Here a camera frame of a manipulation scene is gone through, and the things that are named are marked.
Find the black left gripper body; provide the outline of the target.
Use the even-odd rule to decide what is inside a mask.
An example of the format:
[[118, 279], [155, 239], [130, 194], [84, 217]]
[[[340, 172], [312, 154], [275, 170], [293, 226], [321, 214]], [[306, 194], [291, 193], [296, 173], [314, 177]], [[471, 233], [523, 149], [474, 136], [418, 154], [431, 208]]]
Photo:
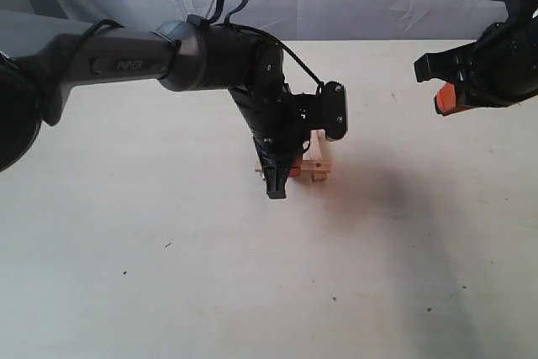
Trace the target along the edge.
[[308, 149], [309, 113], [319, 92], [291, 92], [285, 81], [232, 87], [229, 90], [253, 136], [263, 166], [298, 166]]

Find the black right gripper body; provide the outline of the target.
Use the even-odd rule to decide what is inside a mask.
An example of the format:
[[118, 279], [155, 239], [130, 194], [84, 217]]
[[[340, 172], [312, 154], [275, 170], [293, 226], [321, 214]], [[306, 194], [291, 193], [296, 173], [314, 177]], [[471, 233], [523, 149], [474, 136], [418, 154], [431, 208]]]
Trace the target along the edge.
[[457, 51], [457, 107], [506, 108], [537, 95], [537, 0], [504, 4], [507, 18], [490, 24]]

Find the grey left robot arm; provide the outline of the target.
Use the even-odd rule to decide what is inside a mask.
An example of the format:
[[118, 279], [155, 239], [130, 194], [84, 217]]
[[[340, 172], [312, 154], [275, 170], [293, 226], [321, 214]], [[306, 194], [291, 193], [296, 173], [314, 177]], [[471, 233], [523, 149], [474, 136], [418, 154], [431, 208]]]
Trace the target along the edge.
[[1, 167], [23, 157], [42, 124], [59, 123], [74, 87], [155, 79], [173, 92], [227, 90], [264, 173], [286, 177], [324, 117], [320, 93], [290, 91], [283, 51], [259, 29], [194, 16], [142, 33], [108, 19], [89, 24], [4, 11]]

